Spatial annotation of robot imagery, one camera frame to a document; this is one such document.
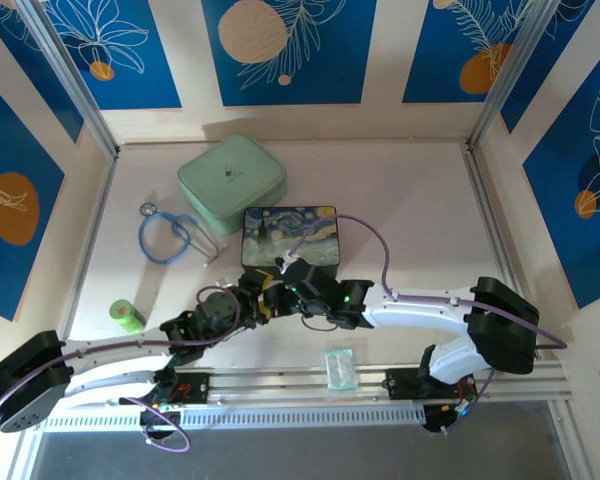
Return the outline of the mint green zipper case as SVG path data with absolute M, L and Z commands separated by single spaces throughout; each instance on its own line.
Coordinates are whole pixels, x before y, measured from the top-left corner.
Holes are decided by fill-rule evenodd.
M 189 203 L 219 234 L 243 228 L 249 207 L 270 207 L 288 192 L 284 165 L 254 138 L 234 134 L 182 165 L 177 178 Z

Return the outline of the aluminium mounting rail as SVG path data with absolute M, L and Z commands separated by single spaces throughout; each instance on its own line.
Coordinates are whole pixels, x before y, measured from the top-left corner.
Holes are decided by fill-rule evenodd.
M 389 401 L 385 372 L 388 365 L 361 365 L 356 368 L 358 387 L 335 391 L 327 387 L 324 367 L 280 368 L 182 368 L 182 374 L 208 373 L 208 401 L 222 405 L 313 404 L 321 402 Z M 482 399 L 491 402 L 553 401 L 573 398 L 563 369 L 557 361 L 540 361 L 528 375 L 488 372 L 474 375 L 476 388 L 484 389 Z

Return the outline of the starry night painted box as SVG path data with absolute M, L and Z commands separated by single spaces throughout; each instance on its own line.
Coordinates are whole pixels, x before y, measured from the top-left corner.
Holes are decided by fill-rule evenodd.
M 280 277 L 275 259 L 293 249 L 305 231 L 314 227 L 296 255 L 335 277 L 340 265 L 336 209 L 333 206 L 249 207 L 244 212 L 241 265 L 245 271 Z

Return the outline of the aluminium frame post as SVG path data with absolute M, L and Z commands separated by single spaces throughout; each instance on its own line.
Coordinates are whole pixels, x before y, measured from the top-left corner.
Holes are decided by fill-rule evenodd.
M 14 0 L 14 2 L 54 74 L 91 129 L 97 143 L 105 155 L 115 162 L 118 158 L 119 146 L 43 6 L 38 0 Z
M 533 0 L 529 15 L 522 23 L 467 138 L 466 146 L 470 152 L 474 153 L 477 150 L 493 121 L 500 114 L 502 106 L 517 83 L 559 3 L 560 0 Z

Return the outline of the green bottle with orange label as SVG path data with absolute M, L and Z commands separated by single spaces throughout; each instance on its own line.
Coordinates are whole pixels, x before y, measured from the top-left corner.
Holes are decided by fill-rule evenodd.
M 136 307 L 125 299 L 114 301 L 109 307 L 110 317 L 127 333 L 137 334 L 144 330 L 146 320 Z

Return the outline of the blue stethoscope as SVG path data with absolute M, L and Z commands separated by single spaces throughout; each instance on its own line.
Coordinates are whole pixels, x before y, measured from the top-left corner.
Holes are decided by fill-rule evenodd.
M 152 202 L 139 207 L 143 216 L 137 233 L 141 252 L 151 262 L 167 265 L 193 250 L 204 267 L 219 258 L 226 247 L 213 240 L 191 214 L 174 214 L 159 210 Z

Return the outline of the clear plastic bag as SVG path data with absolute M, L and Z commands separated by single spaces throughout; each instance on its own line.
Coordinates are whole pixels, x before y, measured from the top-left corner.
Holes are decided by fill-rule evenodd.
M 328 390 L 349 391 L 358 388 L 355 353 L 351 347 L 327 350 L 324 363 Z

